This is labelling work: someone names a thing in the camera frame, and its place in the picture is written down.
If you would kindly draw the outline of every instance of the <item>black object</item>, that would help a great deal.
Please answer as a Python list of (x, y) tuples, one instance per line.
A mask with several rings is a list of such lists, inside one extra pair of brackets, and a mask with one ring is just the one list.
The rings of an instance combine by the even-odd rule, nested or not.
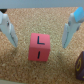
[(1, 11), (2, 13), (5, 13), (5, 12), (7, 11), (7, 9), (0, 9), (0, 11)]

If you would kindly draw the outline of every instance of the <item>pink cube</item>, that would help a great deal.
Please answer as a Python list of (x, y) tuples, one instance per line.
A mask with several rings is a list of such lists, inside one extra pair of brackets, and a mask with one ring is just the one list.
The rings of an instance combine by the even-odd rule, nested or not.
[(50, 53), (50, 36), (32, 33), (29, 46), (28, 60), (47, 61)]

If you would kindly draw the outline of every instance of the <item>cube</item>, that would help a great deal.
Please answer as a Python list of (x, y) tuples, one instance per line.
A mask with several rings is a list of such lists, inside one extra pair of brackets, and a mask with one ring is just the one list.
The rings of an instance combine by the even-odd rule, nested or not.
[(32, 33), (29, 46), (28, 60), (47, 61), (50, 53), (50, 36)]
[(84, 51), (81, 52), (75, 64), (76, 78), (84, 81)]

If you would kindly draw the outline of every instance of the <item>speckled tabletop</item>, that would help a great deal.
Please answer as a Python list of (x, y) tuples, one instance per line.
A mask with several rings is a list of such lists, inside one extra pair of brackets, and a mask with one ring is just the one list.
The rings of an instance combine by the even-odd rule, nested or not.
[[(84, 50), (84, 23), (66, 49), (62, 34), (70, 8), (8, 9), (15, 27), (18, 47), (0, 32), (0, 79), (26, 84), (84, 84), (75, 77), (75, 62)], [(51, 51), (47, 62), (28, 60), (31, 33), (49, 34)]]

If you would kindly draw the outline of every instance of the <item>top face of cube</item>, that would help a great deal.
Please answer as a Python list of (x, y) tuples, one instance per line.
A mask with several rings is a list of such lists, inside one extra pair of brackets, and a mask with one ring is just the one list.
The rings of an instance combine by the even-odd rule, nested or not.
[(76, 75), (80, 74), (81, 71), (84, 69), (84, 51), (81, 52), (79, 58), (76, 61)]
[(50, 36), (47, 34), (32, 33), (30, 47), (50, 49)]

